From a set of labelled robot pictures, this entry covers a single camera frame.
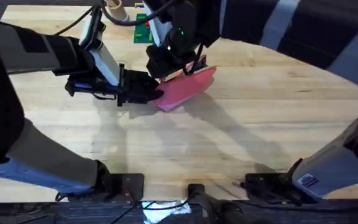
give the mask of cardboard tube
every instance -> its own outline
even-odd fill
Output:
[[[107,8],[109,9],[110,15],[120,21],[128,21],[129,16],[122,5],[122,0],[105,0]]]

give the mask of black mount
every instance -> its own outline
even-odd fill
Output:
[[[234,202],[218,200],[206,194],[202,184],[190,184],[187,191],[189,203],[202,206],[208,214],[209,224],[271,224],[265,220],[251,221]]]
[[[257,202],[293,203],[297,206],[304,203],[317,203],[314,198],[292,184],[292,175],[301,161],[302,159],[297,161],[288,173],[247,174],[245,182],[242,182],[240,186],[246,189],[250,200]]]
[[[70,202],[136,202],[142,200],[143,174],[110,174],[106,165],[98,165],[96,182],[89,191],[82,194],[58,194],[56,201],[67,197]]]

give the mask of pink paper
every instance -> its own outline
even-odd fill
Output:
[[[184,101],[205,91],[211,83],[216,67],[206,68],[191,76],[177,78],[166,83],[161,83],[157,88],[164,91],[164,95],[154,100],[153,103],[164,111],[170,111]]]

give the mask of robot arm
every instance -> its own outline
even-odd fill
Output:
[[[144,2],[152,12],[167,1]],[[167,64],[178,70],[195,57],[197,45],[209,47],[222,37],[270,48],[358,84],[358,1],[186,0],[150,25],[160,46],[147,49],[152,75],[165,73]]]
[[[155,80],[145,72],[126,70],[109,54],[100,40],[100,18],[100,9],[94,7],[81,40],[0,22],[0,177],[49,187],[73,200],[112,200],[128,175],[142,188],[141,174],[111,175],[103,163],[83,158],[42,134],[25,119],[7,75],[52,70],[69,75],[66,90],[71,95],[116,95],[119,106],[158,98]]]

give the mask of floor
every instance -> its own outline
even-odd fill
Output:
[[[98,0],[0,0],[0,18],[9,4],[48,4],[48,5],[92,5]],[[124,0],[126,6],[133,6],[140,0]],[[111,223],[115,218],[125,212],[131,206],[124,203],[59,203],[37,212],[40,204],[0,204],[0,223],[16,224],[32,218],[45,218],[38,220],[38,224],[74,224],[74,223]],[[319,208],[344,208],[358,206],[358,200],[325,200],[319,204]],[[330,224],[358,224],[358,212],[342,213],[306,213],[306,212],[282,212],[264,210],[241,205],[247,217],[265,218],[274,223],[330,223]],[[31,214],[20,215],[23,211],[34,211]],[[191,215],[177,215],[165,219],[162,224],[176,223],[206,223],[199,207],[193,207]],[[142,210],[133,210],[119,223],[143,223],[145,217]]]

